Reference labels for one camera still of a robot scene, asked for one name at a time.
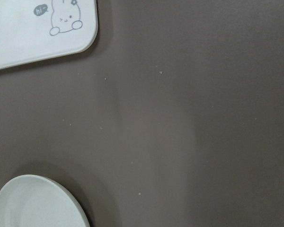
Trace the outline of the cream rectangular tray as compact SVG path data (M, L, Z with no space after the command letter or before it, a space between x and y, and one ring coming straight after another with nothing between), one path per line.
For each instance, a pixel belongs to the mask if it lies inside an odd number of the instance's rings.
M95 0L0 0L0 70L83 52L97 32Z

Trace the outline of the white round plate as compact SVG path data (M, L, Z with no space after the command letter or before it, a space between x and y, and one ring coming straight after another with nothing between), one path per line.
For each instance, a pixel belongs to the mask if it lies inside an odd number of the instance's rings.
M20 175L0 189L0 227L89 227L80 203L61 184Z

